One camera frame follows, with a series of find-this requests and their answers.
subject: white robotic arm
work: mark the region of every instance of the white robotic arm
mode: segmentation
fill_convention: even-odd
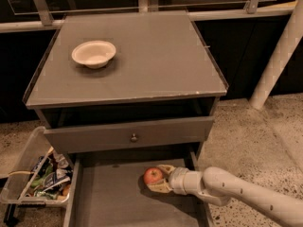
[[[303,227],[303,201],[248,183],[217,167],[209,167],[204,172],[184,167],[158,167],[168,179],[148,184],[151,191],[191,194],[217,206],[225,206],[235,198],[282,226]]]

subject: drawer knob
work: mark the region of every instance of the drawer knob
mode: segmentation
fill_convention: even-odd
[[[138,136],[135,134],[135,133],[133,133],[132,134],[132,137],[131,137],[131,141],[133,142],[133,143],[135,143],[135,142],[137,142],[138,141]]]

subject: concrete floor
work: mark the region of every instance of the concrete floor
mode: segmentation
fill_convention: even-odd
[[[0,124],[0,178],[12,170],[39,121]],[[246,99],[221,101],[199,158],[201,169],[218,166],[242,179],[303,200],[303,94],[270,97],[261,111]],[[5,205],[0,204],[2,221]],[[232,200],[210,205],[215,226],[279,226]],[[17,226],[60,226],[59,209],[17,209]]]

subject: red apple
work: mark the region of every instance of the red apple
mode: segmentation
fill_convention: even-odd
[[[145,184],[156,183],[161,179],[163,179],[163,173],[157,167],[148,168],[143,176],[143,181]]]

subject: bowl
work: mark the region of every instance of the bowl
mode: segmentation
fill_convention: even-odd
[[[72,59],[91,69],[98,69],[116,54],[113,44],[104,41],[92,41],[78,45],[72,52]]]

